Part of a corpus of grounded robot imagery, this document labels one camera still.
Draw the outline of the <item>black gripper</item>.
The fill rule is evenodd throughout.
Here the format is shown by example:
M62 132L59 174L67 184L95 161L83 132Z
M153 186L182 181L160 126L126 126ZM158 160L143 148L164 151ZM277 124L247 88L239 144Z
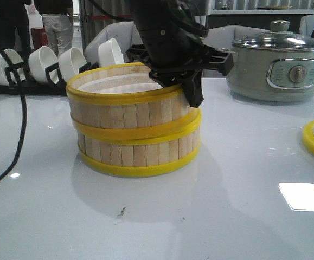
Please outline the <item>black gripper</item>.
M198 108L203 102L203 70L217 70L226 76L234 66L232 54L204 44L200 36L190 36L175 22L148 24L146 28L135 25L142 44L129 47L129 60L150 68L150 78L163 87L180 83L191 107Z

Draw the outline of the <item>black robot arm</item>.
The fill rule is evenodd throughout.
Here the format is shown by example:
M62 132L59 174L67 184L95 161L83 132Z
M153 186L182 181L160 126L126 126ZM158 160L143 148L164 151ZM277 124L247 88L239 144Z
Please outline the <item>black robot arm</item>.
M130 61L149 67L149 77L162 87L181 84L189 105L197 108L203 70L226 76L232 55L203 43L209 30L196 21L199 9L192 1L130 1L130 9L143 42L128 49Z

